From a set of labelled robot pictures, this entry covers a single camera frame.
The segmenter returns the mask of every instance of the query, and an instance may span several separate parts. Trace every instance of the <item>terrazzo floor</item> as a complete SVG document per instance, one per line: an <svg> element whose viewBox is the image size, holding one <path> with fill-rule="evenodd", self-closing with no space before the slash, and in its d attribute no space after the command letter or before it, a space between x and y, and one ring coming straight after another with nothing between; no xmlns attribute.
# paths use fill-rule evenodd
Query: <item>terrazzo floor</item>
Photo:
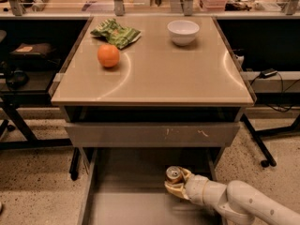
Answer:
<svg viewBox="0 0 300 225"><path fill-rule="evenodd" d="M288 126L293 119L250 121L259 129ZM26 123L40 139L67 136L61 119L34 117ZM23 140L23 135L18 130L6 132L1 138L1 141L19 140ZM300 213L300 132L264 141L277 161L276 167L260 165L263 154L241 123L232 145L226 148L217 165L217 180L225 184L236 179L245 181ZM3 204L0 224L77 224L87 173L81 162L78 179L70 179L72 155L72 147L0 151L0 202ZM254 225L262 224L266 223L256 218Z"/></svg>

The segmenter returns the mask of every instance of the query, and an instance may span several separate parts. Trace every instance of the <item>open drawer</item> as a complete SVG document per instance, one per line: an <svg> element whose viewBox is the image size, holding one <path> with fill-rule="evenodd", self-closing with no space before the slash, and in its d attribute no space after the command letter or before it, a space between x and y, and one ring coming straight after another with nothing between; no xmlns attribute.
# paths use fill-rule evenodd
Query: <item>open drawer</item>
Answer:
<svg viewBox="0 0 300 225"><path fill-rule="evenodd" d="M78 225L219 225L213 210L169 194L165 171L171 165L203 175L214 173L205 148L95 149Z"/></svg>

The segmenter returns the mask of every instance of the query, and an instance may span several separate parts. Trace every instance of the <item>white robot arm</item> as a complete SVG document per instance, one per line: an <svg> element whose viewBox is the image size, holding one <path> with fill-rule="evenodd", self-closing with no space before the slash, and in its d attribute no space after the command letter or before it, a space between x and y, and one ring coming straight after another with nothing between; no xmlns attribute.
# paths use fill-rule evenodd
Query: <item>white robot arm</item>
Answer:
<svg viewBox="0 0 300 225"><path fill-rule="evenodd" d="M239 225L250 225L255 217L270 225L300 224L299 214L242 181L224 185L172 166L166 171L165 188L192 203L212 206L220 215Z"/></svg>

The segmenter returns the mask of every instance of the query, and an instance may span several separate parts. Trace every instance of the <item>orange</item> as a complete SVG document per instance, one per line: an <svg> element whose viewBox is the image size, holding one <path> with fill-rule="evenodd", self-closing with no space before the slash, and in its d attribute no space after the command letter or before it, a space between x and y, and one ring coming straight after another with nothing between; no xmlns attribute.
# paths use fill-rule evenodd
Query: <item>orange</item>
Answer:
<svg viewBox="0 0 300 225"><path fill-rule="evenodd" d="M114 67L120 61L120 52L112 44L100 45L97 49L97 60L105 68Z"/></svg>

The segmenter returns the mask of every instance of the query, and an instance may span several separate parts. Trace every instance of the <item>metal table leg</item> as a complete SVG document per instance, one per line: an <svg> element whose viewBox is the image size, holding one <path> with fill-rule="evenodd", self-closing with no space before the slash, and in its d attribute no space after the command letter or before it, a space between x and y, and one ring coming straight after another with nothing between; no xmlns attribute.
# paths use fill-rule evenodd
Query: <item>metal table leg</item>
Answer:
<svg viewBox="0 0 300 225"><path fill-rule="evenodd" d="M36 135L32 132L30 127L27 126L23 118L19 115L18 111L12 105L3 103L1 107L27 141L37 140Z"/></svg>
<svg viewBox="0 0 300 225"><path fill-rule="evenodd" d="M8 127L8 120L3 120L2 124L0 125L0 137L3 135L4 131Z"/></svg>
<svg viewBox="0 0 300 225"><path fill-rule="evenodd" d="M243 114L241 121L245 123L247 129L251 133L253 139L255 140L256 144L259 145L261 148L266 160L263 160L261 162L263 167L268 167L269 165L275 167L277 165L276 161L274 160L273 156L270 154L269 150L266 148L266 146L263 143L263 140L261 137L258 135L257 131L254 129L254 127L251 125L249 122L248 118L246 115Z"/></svg>
<svg viewBox="0 0 300 225"><path fill-rule="evenodd" d="M71 166L69 168L69 173L71 175L71 179L75 181L78 177L78 163L79 163L80 152L77 147L74 148L73 158L71 161Z"/></svg>
<svg viewBox="0 0 300 225"><path fill-rule="evenodd" d="M259 130L256 131L256 133L259 136L268 137L268 136L278 135L279 133L293 132L297 130L300 130L300 114L297 116L297 118L293 121L293 123L290 126Z"/></svg>

